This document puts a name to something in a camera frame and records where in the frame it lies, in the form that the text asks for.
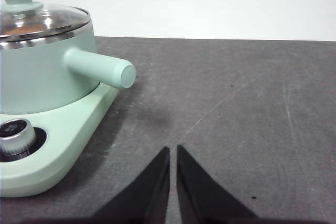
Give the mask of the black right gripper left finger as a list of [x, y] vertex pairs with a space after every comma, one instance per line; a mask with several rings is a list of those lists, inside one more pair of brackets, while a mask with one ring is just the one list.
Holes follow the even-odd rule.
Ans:
[[89, 218], [32, 219], [26, 223], [165, 223], [170, 150], [162, 148], [124, 190]]

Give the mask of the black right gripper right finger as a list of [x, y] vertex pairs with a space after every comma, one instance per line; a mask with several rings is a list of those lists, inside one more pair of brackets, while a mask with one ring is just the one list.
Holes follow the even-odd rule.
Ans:
[[258, 217], [214, 181], [182, 145], [177, 147], [177, 190], [183, 223], [315, 223]]

